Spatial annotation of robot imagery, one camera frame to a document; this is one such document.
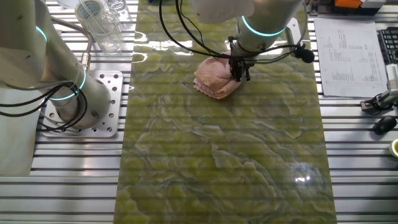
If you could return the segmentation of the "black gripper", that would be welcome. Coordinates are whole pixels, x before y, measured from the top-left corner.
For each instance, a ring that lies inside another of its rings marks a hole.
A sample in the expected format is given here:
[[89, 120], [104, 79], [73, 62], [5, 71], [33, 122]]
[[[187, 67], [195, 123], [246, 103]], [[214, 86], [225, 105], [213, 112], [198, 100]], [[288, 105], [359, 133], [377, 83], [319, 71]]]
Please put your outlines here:
[[250, 56], [248, 55], [241, 55], [239, 52], [235, 51], [230, 52], [229, 66], [231, 68], [232, 78], [236, 82], [241, 81], [242, 70], [244, 70], [246, 81], [251, 80], [249, 69], [252, 67], [252, 62], [248, 62], [249, 59]]

